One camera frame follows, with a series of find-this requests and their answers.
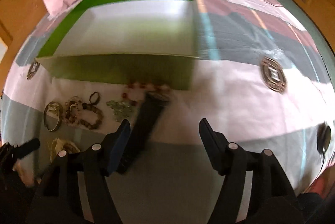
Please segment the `small gold jewelry piece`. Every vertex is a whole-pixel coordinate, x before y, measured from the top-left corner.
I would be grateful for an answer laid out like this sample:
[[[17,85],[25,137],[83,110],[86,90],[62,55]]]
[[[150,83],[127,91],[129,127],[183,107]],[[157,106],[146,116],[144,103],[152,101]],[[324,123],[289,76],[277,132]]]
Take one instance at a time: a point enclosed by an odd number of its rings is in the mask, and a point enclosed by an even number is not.
[[[67,154],[80,153],[80,149],[72,141],[56,138],[50,145],[50,161],[52,162],[60,151],[66,151]]]

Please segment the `silver bangle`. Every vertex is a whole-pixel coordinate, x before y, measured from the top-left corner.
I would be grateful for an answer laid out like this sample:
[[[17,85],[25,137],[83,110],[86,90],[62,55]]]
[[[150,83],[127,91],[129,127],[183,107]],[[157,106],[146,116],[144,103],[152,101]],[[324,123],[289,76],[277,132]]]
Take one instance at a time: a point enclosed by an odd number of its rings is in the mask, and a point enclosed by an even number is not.
[[[62,123],[63,107],[59,102],[51,101],[44,108],[43,123],[49,132],[57,131]]]

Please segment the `black rectangular case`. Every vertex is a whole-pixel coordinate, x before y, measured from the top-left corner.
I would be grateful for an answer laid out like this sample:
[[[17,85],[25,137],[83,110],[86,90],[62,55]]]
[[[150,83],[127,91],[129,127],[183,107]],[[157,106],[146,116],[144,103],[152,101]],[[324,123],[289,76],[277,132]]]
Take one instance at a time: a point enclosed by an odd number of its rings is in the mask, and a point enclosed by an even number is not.
[[[147,142],[156,122],[169,102],[170,99],[167,95],[153,91],[145,94],[144,102],[139,109],[116,172],[125,174],[139,159],[147,148]]]

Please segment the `patterned bed sheet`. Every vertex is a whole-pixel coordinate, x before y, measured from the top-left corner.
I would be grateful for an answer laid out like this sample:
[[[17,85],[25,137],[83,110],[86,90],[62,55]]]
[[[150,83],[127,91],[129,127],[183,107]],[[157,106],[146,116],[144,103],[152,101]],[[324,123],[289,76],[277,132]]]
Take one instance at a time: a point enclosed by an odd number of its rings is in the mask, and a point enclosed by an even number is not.
[[[224,178],[212,168],[199,135],[203,118],[247,151],[271,150],[301,209],[317,199],[305,190],[334,163],[334,89],[311,28],[281,0],[195,0],[198,58],[187,90],[52,76],[37,55],[81,1],[39,21],[5,83],[5,143],[15,148],[40,141],[36,151],[13,158],[13,170],[33,188],[33,198],[54,161],[49,152],[54,139],[72,141],[83,152],[115,133],[124,119],[132,131],[145,94],[153,91],[170,102],[147,148],[125,174],[106,177],[121,223],[208,223]],[[63,107],[55,132],[43,123],[51,101]],[[312,210],[302,213],[304,219]]]

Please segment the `green cardboard box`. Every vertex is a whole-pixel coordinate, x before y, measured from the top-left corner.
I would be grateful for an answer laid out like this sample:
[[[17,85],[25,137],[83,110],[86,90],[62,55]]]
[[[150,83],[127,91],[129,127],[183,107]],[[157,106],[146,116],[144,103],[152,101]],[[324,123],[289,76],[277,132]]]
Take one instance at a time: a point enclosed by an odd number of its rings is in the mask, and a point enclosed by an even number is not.
[[[36,59],[56,78],[187,90],[197,17],[195,0],[83,0]]]

